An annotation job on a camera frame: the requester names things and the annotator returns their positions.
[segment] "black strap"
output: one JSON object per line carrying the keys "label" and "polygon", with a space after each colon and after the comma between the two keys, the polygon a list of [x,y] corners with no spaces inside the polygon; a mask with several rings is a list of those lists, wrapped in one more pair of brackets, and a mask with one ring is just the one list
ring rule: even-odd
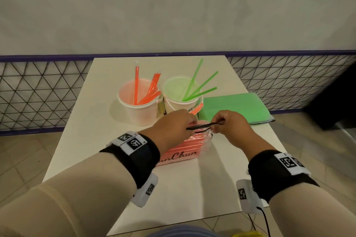
{"label": "black strap", "polygon": [[145,184],[161,157],[155,143],[147,136],[140,135],[147,140],[147,143],[129,156],[114,144],[100,151],[113,154],[132,175],[138,189]]}
{"label": "black strap", "polygon": [[282,190],[300,183],[318,184],[307,174],[291,175],[274,156],[277,150],[265,150],[254,156],[248,164],[252,186],[261,199],[267,202]]}

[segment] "blue fabric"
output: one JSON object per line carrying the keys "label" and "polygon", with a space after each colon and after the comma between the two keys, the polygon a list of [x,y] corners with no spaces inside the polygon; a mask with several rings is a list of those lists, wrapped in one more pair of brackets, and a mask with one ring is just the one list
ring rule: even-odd
{"label": "blue fabric", "polygon": [[147,237],[217,237],[217,234],[197,226],[175,225],[152,233]]}

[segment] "cable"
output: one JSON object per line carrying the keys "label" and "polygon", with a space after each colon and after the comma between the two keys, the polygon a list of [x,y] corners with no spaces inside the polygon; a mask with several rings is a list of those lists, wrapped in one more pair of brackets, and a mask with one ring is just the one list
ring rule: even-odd
{"label": "cable", "polygon": [[266,217],[266,215],[265,215],[265,212],[264,212],[260,207],[256,207],[256,208],[262,211],[263,216],[265,217],[265,221],[266,221],[268,236],[271,237],[271,234],[270,234],[270,232],[269,232],[269,226],[268,226],[267,217]]}
{"label": "cable", "polygon": [[252,226],[253,226],[253,228],[256,230],[256,227],[255,227],[255,225],[254,225],[254,223],[253,223],[253,221],[252,221],[252,218],[251,218],[251,216],[250,216],[250,214],[248,213],[248,217],[250,218],[250,220],[251,220],[251,223],[252,223]]}

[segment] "floor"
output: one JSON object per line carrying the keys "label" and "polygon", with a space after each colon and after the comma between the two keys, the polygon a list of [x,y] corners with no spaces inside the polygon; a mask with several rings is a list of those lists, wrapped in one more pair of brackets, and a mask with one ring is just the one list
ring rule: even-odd
{"label": "floor", "polygon": [[[271,126],[287,152],[300,159],[323,189],[356,214],[356,145],[345,143],[338,132],[320,130],[303,113],[274,117],[276,122]],[[0,207],[42,182],[60,136],[61,132],[0,137]],[[269,208],[265,208],[265,213],[271,235],[282,236]],[[267,235],[264,218],[252,215],[252,219],[256,229]],[[186,224],[201,226],[226,237],[252,229],[243,212]],[[144,237],[161,228],[164,227],[117,236]]]}

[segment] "bucket containing green straws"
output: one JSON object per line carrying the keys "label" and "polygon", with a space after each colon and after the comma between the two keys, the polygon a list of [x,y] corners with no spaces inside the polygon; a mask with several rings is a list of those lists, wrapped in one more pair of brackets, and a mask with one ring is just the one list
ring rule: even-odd
{"label": "bucket containing green straws", "polygon": [[[164,96],[164,105],[166,107],[167,113],[180,109],[186,109],[188,111],[191,111],[203,102],[202,96],[196,97],[189,101],[182,101],[191,80],[192,78],[189,78],[187,76],[175,76],[169,78],[163,84],[162,92]],[[192,90],[196,90],[199,86],[200,84],[194,81]]]}

